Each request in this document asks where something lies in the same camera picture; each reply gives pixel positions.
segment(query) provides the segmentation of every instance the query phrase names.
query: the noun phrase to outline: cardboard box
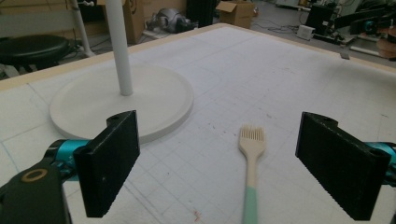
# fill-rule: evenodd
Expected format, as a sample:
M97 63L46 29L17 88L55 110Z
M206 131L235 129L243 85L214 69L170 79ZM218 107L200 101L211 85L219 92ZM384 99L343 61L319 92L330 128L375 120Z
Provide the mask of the cardboard box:
M0 15L65 10L66 6L71 9L70 3L64 0L9 0L1 3ZM84 26L87 35L108 33L105 21L84 22ZM64 30L62 32L52 32L51 34L64 36L65 38L75 38L75 35L76 38L80 37L78 29L75 29L75 31Z
M254 9L253 3L245 1L221 1L216 9L219 10L221 22L250 29Z
M122 6L122 12L125 22L126 41L128 44L137 44L145 30L143 1L125 1L125 4Z

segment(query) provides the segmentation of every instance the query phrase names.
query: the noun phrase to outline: black chair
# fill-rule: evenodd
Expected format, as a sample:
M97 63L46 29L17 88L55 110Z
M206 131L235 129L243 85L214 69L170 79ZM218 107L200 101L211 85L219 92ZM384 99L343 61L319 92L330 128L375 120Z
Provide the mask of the black chair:
M17 71L23 67L27 72L33 71L31 65L34 65L37 70L58 65L74 46L62 36L48 34L75 28L82 38L85 55L93 56L78 10L78 3L76 0L70 0L70 4L73 10L65 7L58 10L20 14L0 13L0 38L3 38L0 41L0 64L8 68L13 66ZM15 74L9 75L7 71L6 74L9 77L15 76Z
M33 72L30 65L35 65L37 70L56 66L71 50L69 41L57 35L10 38L0 42L0 63Z

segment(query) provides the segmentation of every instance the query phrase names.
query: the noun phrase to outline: black cable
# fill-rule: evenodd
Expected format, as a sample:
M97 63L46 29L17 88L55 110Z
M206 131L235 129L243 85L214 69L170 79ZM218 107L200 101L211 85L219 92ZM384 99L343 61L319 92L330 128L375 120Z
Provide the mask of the black cable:
M95 52L95 53L99 53L100 51L109 52L109 51L112 51L112 50L113 50L113 48L111 48L111 47L103 47L101 49L93 49L92 51Z
M298 30L298 26L292 26L292 25L279 25L273 21L269 21L269 20L255 20L255 21L264 21L264 22L270 22L273 25L277 26L277 27L272 27L272 26L261 26L260 24L258 24L257 22L254 22L252 25L257 25L259 27L261 27L262 29L267 29L271 32L275 32L278 34L297 34L297 30Z
M103 40L103 41L101 41L101 42L99 42L99 43L96 43L96 44L90 46L90 48L91 48L91 49L92 49L92 48L95 48L96 46L99 46L99 45L101 45L101 44L107 42L107 41L110 40L110 39L111 39L110 37L109 37L109 38L106 38L105 40Z
M70 51L70 53L69 53L69 54L71 54L72 52L75 52L75 54L74 54L73 56L70 56L70 57L64 57L64 58L62 58L62 61L63 61L63 60L69 60L69 59L76 58L76 57L77 57L77 55L78 55L78 51L75 49L74 51Z
M52 8L50 7L49 1L47 0L46 2L47 2L47 6L49 7L49 11L52 11Z
M155 34L155 35L145 35L145 37L144 37L143 39L139 40L139 42L138 42L137 44L143 43L143 41L145 41L148 37L154 37L154 36L160 35L162 32L163 32L163 30L160 29L160 31L159 31L157 34Z
M74 41L75 41L75 48L78 46L78 42L77 42L77 36L76 36L76 30L75 28L73 28L73 36L74 36Z

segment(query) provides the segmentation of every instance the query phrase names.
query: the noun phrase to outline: teal brush handle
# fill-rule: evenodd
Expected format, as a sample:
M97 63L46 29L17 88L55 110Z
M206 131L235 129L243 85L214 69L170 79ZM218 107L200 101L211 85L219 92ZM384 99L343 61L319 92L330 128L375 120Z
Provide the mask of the teal brush handle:
M245 208L243 224L257 224L257 197L256 189L247 186L245 192Z

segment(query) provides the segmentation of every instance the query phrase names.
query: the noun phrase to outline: white round base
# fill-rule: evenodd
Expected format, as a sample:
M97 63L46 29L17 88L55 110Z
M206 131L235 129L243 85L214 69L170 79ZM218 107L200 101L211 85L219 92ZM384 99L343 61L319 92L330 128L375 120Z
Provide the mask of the white round base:
M116 68L89 73L53 98L49 113L66 138L93 139L106 119L136 110L140 143L162 137L183 123L192 109L193 91L181 75L161 67L134 65L134 93L122 96Z

